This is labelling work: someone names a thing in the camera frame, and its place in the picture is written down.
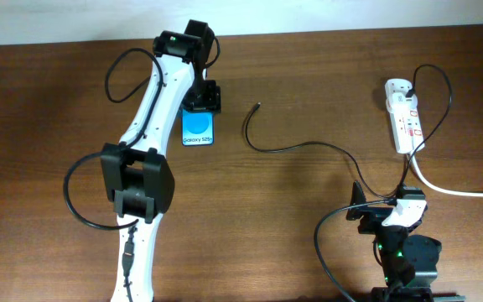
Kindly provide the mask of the blue Galaxy smartphone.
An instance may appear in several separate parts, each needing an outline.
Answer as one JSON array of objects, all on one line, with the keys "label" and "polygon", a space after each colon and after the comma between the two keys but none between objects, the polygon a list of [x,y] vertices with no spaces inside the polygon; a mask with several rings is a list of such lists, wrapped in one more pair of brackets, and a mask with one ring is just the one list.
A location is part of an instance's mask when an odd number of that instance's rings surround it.
[{"label": "blue Galaxy smartphone", "polygon": [[214,143],[214,121],[212,112],[182,111],[182,144],[205,146]]}]

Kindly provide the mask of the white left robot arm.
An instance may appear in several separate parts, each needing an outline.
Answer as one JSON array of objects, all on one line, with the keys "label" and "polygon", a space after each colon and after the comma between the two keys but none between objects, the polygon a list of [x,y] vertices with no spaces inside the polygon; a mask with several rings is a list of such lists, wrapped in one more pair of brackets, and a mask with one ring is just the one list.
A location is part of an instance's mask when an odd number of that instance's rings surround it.
[{"label": "white left robot arm", "polygon": [[175,181],[166,159],[169,135],[181,110],[217,113],[221,89],[207,79],[215,33],[190,20],[183,33],[163,31],[153,41],[155,67],[135,118],[117,144],[105,144],[101,169],[119,232],[112,300],[152,301],[152,268],[159,223]]}]

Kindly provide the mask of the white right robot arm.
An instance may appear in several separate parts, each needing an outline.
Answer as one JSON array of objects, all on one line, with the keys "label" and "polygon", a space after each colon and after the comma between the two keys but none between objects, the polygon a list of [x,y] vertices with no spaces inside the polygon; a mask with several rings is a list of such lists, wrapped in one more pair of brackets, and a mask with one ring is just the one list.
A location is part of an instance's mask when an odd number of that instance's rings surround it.
[{"label": "white right robot arm", "polygon": [[464,301],[458,294],[434,294],[431,283],[438,277],[437,263],[442,243],[432,237],[414,235],[428,209],[419,188],[403,185],[386,201],[388,207],[370,206],[359,182],[352,186],[348,221],[358,220],[358,232],[375,237],[374,250],[385,277],[384,287],[369,295],[377,302]]}]

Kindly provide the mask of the white USB charger adapter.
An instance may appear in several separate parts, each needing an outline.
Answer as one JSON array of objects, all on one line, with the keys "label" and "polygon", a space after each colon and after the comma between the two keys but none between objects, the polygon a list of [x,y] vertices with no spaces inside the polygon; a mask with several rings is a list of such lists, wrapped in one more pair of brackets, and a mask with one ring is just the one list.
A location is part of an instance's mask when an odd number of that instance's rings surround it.
[{"label": "white USB charger adapter", "polygon": [[389,113],[397,113],[406,110],[416,109],[418,98],[415,95],[406,96],[401,92],[393,92],[386,99],[386,107]]}]

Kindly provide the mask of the white power strip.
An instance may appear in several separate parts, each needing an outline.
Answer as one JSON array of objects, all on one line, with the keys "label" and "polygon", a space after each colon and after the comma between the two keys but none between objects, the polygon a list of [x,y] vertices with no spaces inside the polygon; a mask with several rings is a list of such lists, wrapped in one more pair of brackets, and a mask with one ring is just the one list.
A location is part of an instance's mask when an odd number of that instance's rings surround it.
[{"label": "white power strip", "polygon": [[[405,79],[390,79],[385,83],[386,99],[393,92],[407,95],[412,83]],[[423,131],[418,115],[418,107],[397,113],[389,113],[395,149],[398,154],[411,154],[423,141]]]}]

